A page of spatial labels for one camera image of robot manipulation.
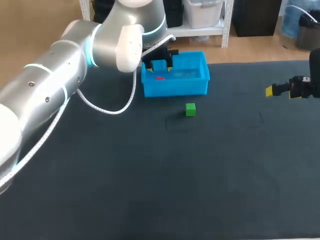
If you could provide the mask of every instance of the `cable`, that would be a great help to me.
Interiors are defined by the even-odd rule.
[[[153,47],[149,48],[147,51],[143,52],[141,56],[144,57],[145,55],[151,53],[152,51],[154,51],[155,49],[159,48],[161,45],[166,43],[169,39],[173,39],[174,41],[176,40],[175,36],[169,35],[169,36],[165,37],[161,42],[156,44],[155,46],[153,46]],[[136,92],[136,85],[137,85],[137,70],[134,70],[134,72],[133,72],[133,87],[132,87],[131,96],[130,96],[127,104],[119,111],[107,111],[107,110],[104,110],[100,107],[97,107],[97,106],[93,105],[91,102],[89,102],[79,89],[77,90],[77,93],[79,94],[80,98],[89,107],[91,107],[101,113],[104,113],[104,114],[118,115],[118,114],[123,113],[130,106],[130,104],[134,98],[135,92]],[[7,173],[2,179],[0,179],[0,188],[8,183],[31,160],[31,158],[37,153],[37,151],[46,142],[48,137],[51,135],[52,131],[55,129],[62,114],[64,113],[64,111],[69,103],[69,100],[70,100],[70,98],[60,107],[60,109],[59,109],[58,113],[56,114],[56,116],[54,117],[52,123],[50,124],[48,129],[45,131],[44,135],[36,143],[36,145],[34,145],[34,147],[27,153],[27,155],[25,155],[25,157],[16,166],[14,166],[9,173]]]
[[[169,41],[170,39],[172,40],[176,40],[176,37],[171,35],[166,36],[162,41],[160,41],[159,43],[157,43],[156,45],[154,45],[153,47],[149,48],[148,50],[144,51],[141,55],[141,57],[143,58],[145,55],[151,53],[152,51],[156,50],[157,48],[159,48],[160,46],[162,46],[163,44],[165,44],[167,41]],[[137,70],[134,70],[133,72],[133,86],[132,86],[132,92],[130,95],[130,98],[127,102],[127,104],[120,109],[119,111],[108,111],[105,109],[102,109],[94,104],[92,104],[86,97],[85,95],[81,92],[80,89],[78,89],[76,92],[79,94],[80,98],[84,101],[85,104],[87,104],[90,108],[93,108],[94,110],[97,110],[100,113],[103,114],[109,114],[109,115],[118,115],[118,114],[122,114],[124,111],[126,111],[128,109],[128,107],[130,106],[130,104],[132,103],[134,96],[135,96],[135,92],[136,92],[136,86],[137,86]]]
[[[298,7],[298,6],[295,6],[295,5],[288,5],[286,6],[287,7],[293,7],[293,8],[296,8],[296,9],[299,9],[301,10],[302,12],[304,12],[305,14],[307,14],[314,22],[318,23],[318,21],[313,17],[311,16],[307,11],[303,10],[302,8]]]
[[[55,129],[62,114],[64,113],[66,106],[68,105],[69,99],[60,107],[52,123],[50,124],[48,129],[45,131],[44,135],[36,143],[36,145],[34,145],[34,147],[28,152],[28,154],[25,155],[25,157],[16,166],[14,166],[12,170],[0,180],[0,188],[3,187],[6,183],[8,183],[30,161],[30,159],[37,153],[37,151],[46,142],[48,137],[51,135],[52,131]]]
[[[87,104],[89,107],[93,108],[94,110],[97,110],[98,112],[103,113],[103,114],[118,115],[118,114],[122,114],[125,110],[127,110],[128,107],[130,106],[130,104],[132,103],[132,100],[134,99],[135,92],[136,92],[136,86],[137,86],[137,70],[134,70],[134,72],[133,72],[133,86],[132,86],[132,92],[131,92],[129,101],[119,111],[104,110],[104,109],[92,104],[91,102],[89,102],[88,99],[86,99],[85,95],[80,91],[80,89],[78,89],[76,92],[79,94],[80,98],[84,101],[84,103]]]

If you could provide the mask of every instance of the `table surface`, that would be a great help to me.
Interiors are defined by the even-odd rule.
[[[0,239],[319,237],[319,100],[265,97],[272,83],[308,76],[308,62],[209,70],[207,96],[144,98],[139,83],[117,116],[73,96],[0,196]],[[131,74],[95,68],[81,89],[118,110],[131,87]],[[196,117],[184,116],[186,103]]]

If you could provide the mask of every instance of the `green cube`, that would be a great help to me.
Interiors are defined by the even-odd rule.
[[[185,115],[187,117],[196,116],[196,104],[195,103],[187,103],[185,105]]]

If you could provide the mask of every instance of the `white shelf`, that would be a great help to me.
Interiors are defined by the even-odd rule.
[[[79,0],[82,16],[84,20],[90,21],[90,0]],[[220,19],[217,26],[206,27],[201,29],[192,29],[186,22],[182,26],[169,28],[169,33],[176,37],[194,37],[194,36],[212,36],[222,35],[222,48],[228,46],[229,32],[231,25],[232,12],[234,8],[234,0],[225,0],[225,17]]]
[[[213,36],[224,34],[224,20],[220,18],[219,23],[216,26],[210,26],[205,28],[193,29],[187,21],[183,21],[182,26],[172,27],[168,29],[169,34],[175,37],[195,37],[195,36]]]

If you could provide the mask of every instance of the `floor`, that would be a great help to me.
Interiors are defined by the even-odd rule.
[[[81,18],[79,0],[0,1],[0,86],[59,39],[68,23]],[[296,49],[279,34],[239,38],[232,30],[228,48],[220,48],[221,41],[220,36],[202,42],[196,42],[195,38],[179,38],[170,47],[180,51],[204,51],[210,64],[306,60],[309,57],[307,52]]]

